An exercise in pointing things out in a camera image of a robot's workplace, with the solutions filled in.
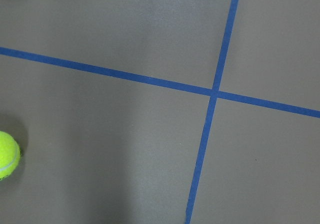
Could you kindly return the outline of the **tennis ball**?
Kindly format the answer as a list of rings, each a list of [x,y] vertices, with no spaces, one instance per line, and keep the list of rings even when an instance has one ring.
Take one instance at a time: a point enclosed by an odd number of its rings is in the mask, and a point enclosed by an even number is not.
[[[20,146],[16,140],[8,133],[0,132],[0,180],[10,176],[21,158]]]

